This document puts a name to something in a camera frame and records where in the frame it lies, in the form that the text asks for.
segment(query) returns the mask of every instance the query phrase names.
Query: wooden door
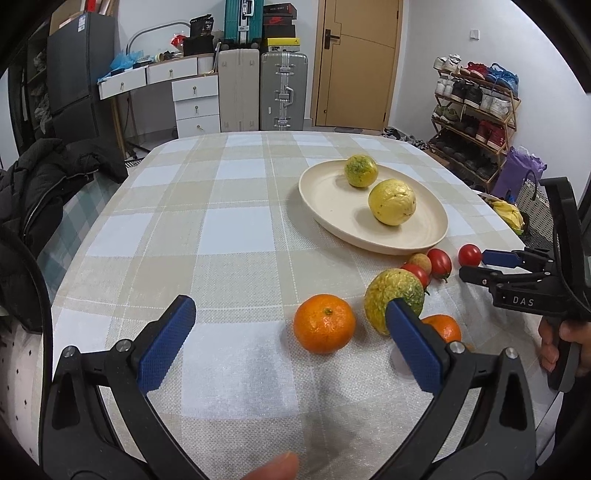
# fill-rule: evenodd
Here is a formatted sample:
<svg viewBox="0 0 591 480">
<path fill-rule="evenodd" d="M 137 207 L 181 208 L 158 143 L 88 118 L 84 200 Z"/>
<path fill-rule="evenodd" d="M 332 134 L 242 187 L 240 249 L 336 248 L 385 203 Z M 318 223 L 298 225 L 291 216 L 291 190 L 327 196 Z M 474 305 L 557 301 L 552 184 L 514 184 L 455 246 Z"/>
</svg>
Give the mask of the wooden door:
<svg viewBox="0 0 591 480">
<path fill-rule="evenodd" d="M 326 0 L 316 125 L 381 130 L 400 0 Z"/>
</svg>

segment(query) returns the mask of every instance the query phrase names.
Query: zipper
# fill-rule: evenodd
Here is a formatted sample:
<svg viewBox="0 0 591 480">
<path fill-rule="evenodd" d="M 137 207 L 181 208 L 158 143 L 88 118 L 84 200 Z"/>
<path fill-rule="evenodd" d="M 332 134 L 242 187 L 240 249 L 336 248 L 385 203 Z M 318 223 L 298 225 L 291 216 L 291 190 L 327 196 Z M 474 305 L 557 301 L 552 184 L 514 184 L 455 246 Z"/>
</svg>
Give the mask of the zipper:
<svg viewBox="0 0 591 480">
<path fill-rule="evenodd" d="M 47 195 L 53 189 L 55 189 L 57 186 L 59 186 L 64 180 L 71 180 L 73 178 L 80 177 L 80 176 L 85 176 L 88 179 L 88 181 L 90 181 L 90 176 L 95 174 L 96 172 L 98 172 L 98 168 L 95 171 L 91 171 L 88 173 L 77 173 L 75 175 L 71 175 L 70 177 L 62 177 L 59 181 L 57 181 L 55 184 L 53 184 L 52 187 L 41 196 L 41 198 L 39 199 L 39 201 L 37 202 L 37 204 L 35 205 L 35 207 L 31 211 L 31 214 L 27 217 L 27 220 L 25 221 L 25 227 L 22 229 L 22 242 L 25 243 L 25 240 L 27 239 L 28 228 L 31 225 L 31 223 L 33 222 L 33 220 L 35 218 L 35 214 L 37 213 L 37 210 L 39 209 L 39 207 L 43 203 L 43 200 L 45 200 Z"/>
</svg>

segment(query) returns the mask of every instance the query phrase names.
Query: tangerine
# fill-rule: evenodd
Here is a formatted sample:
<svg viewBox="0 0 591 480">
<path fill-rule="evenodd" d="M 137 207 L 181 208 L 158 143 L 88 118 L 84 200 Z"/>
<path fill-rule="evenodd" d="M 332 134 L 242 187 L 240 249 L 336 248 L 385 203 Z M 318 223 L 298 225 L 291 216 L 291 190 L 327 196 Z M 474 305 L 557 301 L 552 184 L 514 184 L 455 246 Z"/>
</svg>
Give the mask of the tangerine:
<svg viewBox="0 0 591 480">
<path fill-rule="evenodd" d="M 294 316 L 295 338 L 312 353 L 327 354 L 343 348 L 353 338 L 355 314 L 347 302 L 334 295 L 314 295 Z"/>
<path fill-rule="evenodd" d="M 439 336 L 443 338 L 446 343 L 462 341 L 462 331 L 460 330 L 460 326 L 449 315 L 431 315 L 421 321 L 435 328 Z"/>
</svg>

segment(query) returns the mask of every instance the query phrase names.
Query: beige plate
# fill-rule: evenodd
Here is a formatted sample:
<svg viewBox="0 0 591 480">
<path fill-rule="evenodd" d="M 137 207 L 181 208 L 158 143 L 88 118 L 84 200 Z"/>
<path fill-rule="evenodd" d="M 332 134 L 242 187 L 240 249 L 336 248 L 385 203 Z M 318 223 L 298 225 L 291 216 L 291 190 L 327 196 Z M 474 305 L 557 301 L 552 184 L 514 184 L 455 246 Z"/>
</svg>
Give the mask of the beige plate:
<svg viewBox="0 0 591 480">
<path fill-rule="evenodd" d="M 447 233 L 443 205 L 421 183 L 399 171 L 378 165 L 379 175 L 366 189 L 349 185 L 346 160 L 330 160 L 308 168 L 300 177 L 300 194 L 314 219 L 347 243 L 381 254 L 402 255 L 426 250 Z M 417 210 L 406 223 L 388 226 L 379 222 L 368 206 L 368 196 L 380 181 L 399 179 L 417 196 Z"/>
</svg>

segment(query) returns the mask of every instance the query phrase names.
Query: gift bag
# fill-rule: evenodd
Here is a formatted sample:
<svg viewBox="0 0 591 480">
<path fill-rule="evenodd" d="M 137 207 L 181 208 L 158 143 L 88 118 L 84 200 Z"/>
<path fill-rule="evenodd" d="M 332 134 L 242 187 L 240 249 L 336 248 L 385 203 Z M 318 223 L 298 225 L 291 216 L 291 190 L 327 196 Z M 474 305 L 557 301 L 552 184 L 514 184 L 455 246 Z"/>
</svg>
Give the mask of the gift bag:
<svg viewBox="0 0 591 480">
<path fill-rule="evenodd" d="M 507 154 L 507 160 L 499 179 L 496 181 L 492 194 L 501 199 L 515 199 L 524 184 L 525 179 L 530 179 L 535 184 L 540 182 L 542 174 L 548 165 L 538 157 L 530 154 L 524 147 L 511 147 Z"/>
</svg>

